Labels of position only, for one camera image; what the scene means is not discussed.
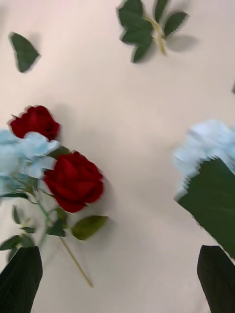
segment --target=green leaf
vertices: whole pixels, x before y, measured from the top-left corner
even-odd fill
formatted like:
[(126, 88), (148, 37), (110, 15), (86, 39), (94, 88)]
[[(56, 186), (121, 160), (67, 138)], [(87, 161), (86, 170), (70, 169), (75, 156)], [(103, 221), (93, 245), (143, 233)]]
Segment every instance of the green leaf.
[(59, 156), (61, 155), (67, 155), (70, 153), (70, 150), (64, 146), (60, 146), (58, 149), (52, 151), (51, 153), (48, 154), (48, 157), (52, 157), (55, 159), (58, 159)]
[(151, 44), (153, 42), (152, 36), (147, 36), (144, 41), (137, 46), (137, 48), (134, 50), (133, 53), (133, 63), (139, 62), (147, 53), (148, 49), (150, 48)]
[(235, 266), (219, 246), (202, 246), (197, 274), (213, 313), (235, 311)]
[(141, 0), (127, 0), (122, 8), (140, 16), (143, 15), (143, 4)]
[(35, 233), (35, 228), (34, 227), (21, 227), (20, 229), (24, 230), (28, 234), (34, 234)]
[(24, 73), (31, 68), (39, 53), (26, 38), (17, 33), (11, 33), (9, 40), (15, 50), (18, 69)]
[(153, 30), (152, 24), (136, 13), (127, 11), (124, 8), (119, 9), (118, 13), (121, 25), (124, 27), (131, 29), (146, 29), (149, 30), (149, 32)]
[(55, 211), (57, 214), (57, 218), (62, 221), (62, 227), (67, 228), (68, 227), (67, 226), (68, 214), (60, 207), (56, 208)]
[(0, 196), (0, 198), (23, 198), (23, 199), (28, 199), (27, 194), (23, 193), (16, 193), (16, 194), (5, 194), (3, 196)]
[(20, 242), (21, 242), (21, 238), (19, 235), (12, 236), (0, 245), (0, 250), (12, 249)]
[(21, 220), (19, 218), (18, 212), (17, 212), (17, 206), (13, 206), (12, 208), (12, 217), (16, 224), (21, 224)]
[(98, 215), (86, 217), (71, 228), (72, 234), (79, 240), (85, 240), (98, 231), (107, 219), (107, 216)]
[(61, 220), (56, 220), (52, 227), (47, 228), (47, 234), (53, 236), (65, 237), (65, 231), (63, 230), (63, 223)]
[(11, 249), (11, 251), (8, 253), (8, 256), (7, 256), (7, 261), (8, 261), (8, 262), (11, 261), (11, 259), (13, 258), (13, 256), (16, 254), (17, 250), (18, 250), (18, 249), (17, 249), (16, 247), (14, 247), (14, 248)]
[(154, 13), (155, 20), (157, 23), (159, 23), (160, 18), (162, 17), (163, 12), (164, 12), (165, 7), (167, 6), (168, 2), (169, 2), (169, 0), (157, 0), (156, 7), (155, 7), (155, 13)]
[(141, 44), (144, 42), (146, 37), (149, 37), (148, 30), (128, 29), (123, 35), (121, 41), (126, 44)]
[(22, 235), (22, 247), (28, 248), (29, 246), (35, 246), (35, 243), (32, 238), (30, 238), (26, 234), (23, 234)]
[(175, 32), (187, 16), (188, 14), (183, 11), (175, 12), (170, 15), (164, 26), (165, 37), (168, 37), (171, 33)]
[(0, 312), (31, 312), (42, 275), (38, 247), (20, 248), (0, 275)]
[(204, 161), (178, 203), (235, 258), (235, 175), (222, 160)]

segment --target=leaf sprig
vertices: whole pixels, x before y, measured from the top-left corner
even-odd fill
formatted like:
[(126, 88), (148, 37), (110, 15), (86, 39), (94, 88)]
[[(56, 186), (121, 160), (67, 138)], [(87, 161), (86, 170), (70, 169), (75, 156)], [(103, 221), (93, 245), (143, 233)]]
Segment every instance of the leaf sprig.
[(152, 33), (157, 32), (157, 42), (161, 52), (166, 55), (164, 39), (179, 29), (188, 16), (183, 11), (172, 12), (163, 26), (162, 17), (169, 0), (157, 0), (154, 9), (155, 21), (147, 17), (141, 0), (127, 0), (123, 7), (118, 9), (118, 17), (125, 31), (121, 40), (125, 44), (135, 45), (132, 62), (139, 62), (150, 49), (153, 43)]

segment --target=rose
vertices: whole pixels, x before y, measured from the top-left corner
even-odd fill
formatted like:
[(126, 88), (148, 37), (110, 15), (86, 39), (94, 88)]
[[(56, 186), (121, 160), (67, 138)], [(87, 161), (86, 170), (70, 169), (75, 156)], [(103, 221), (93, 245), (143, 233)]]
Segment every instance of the rose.
[(94, 163), (73, 152), (59, 156), (54, 170), (45, 172), (44, 182), (58, 204), (74, 213), (99, 199), (103, 193), (102, 178)]
[(16, 117), (10, 123), (12, 132), (19, 138), (24, 138), (28, 132), (40, 133), (53, 140), (57, 137), (60, 124), (56, 123), (47, 108), (43, 106), (29, 107), (21, 117)]

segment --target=beige surface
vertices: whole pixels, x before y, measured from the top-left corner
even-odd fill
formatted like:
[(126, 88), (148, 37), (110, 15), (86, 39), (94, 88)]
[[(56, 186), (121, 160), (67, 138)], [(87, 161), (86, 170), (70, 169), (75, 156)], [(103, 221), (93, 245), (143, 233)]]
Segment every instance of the beige surface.
[[(64, 145), (107, 178), (105, 196), (83, 214), (112, 219), (85, 243), (67, 239), (93, 290), (59, 241), (48, 239), (33, 312), (201, 312), (197, 257), (213, 240), (173, 200), (179, 176), (171, 152), (193, 123), (235, 121), (235, 2), (191, 1), (191, 17), (169, 43), (168, 57), (157, 51), (139, 65), (118, 40), (119, 0), (0, 3), (1, 126), (25, 106), (47, 106), (63, 125)], [(152, 2), (145, 4), (150, 12)], [(15, 68), (10, 31), (28, 37), (42, 55), (27, 74)], [(0, 207), (0, 239), (16, 228), (11, 203)]]

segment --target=light blue hydrangea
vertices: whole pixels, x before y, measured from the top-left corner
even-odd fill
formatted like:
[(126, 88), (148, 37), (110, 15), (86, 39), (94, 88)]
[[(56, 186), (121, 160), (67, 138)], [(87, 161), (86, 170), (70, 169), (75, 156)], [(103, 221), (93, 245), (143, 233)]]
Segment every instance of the light blue hydrangea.
[(22, 187), (12, 176), (20, 180), (26, 175), (42, 178), (44, 169), (52, 169), (55, 162), (47, 155), (58, 147), (58, 141), (48, 141), (39, 133), (27, 133), (21, 139), (8, 130), (0, 130), (0, 195)]
[(173, 154), (176, 168), (185, 176), (198, 171), (203, 160), (218, 157), (234, 172), (235, 127), (229, 128), (219, 120), (208, 120), (194, 125), (187, 133), (183, 145)]

